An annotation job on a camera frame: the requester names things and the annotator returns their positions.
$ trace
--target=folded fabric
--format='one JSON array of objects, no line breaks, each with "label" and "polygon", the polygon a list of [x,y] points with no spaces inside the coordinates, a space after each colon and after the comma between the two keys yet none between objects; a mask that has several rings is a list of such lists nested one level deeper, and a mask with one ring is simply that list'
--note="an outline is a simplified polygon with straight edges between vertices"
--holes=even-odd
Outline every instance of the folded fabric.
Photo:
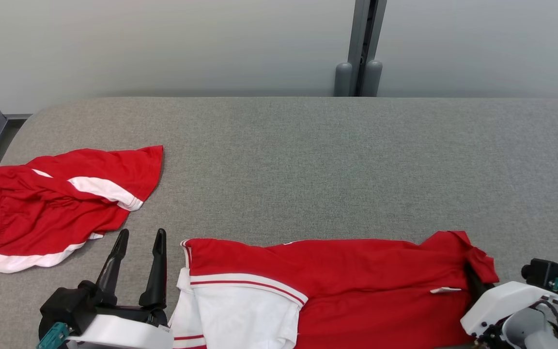
[{"label": "folded fabric", "polygon": [[470,342],[465,265],[498,282],[465,232],[420,245],[304,240],[273,247],[195,238],[170,320],[175,349],[431,349]]},{"label": "folded fabric", "polygon": [[161,145],[0,166],[0,272],[51,267],[115,230],[158,184]]}]

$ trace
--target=white wall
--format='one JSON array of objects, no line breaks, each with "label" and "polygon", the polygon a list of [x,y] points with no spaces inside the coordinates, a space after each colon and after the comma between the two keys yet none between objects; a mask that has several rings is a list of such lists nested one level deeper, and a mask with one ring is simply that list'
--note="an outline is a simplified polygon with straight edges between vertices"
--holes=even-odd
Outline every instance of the white wall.
[{"label": "white wall", "polygon": [[558,97],[558,1],[388,0],[379,96]]},{"label": "white wall", "polygon": [[332,95],[352,0],[0,0],[0,109],[102,95]]}]

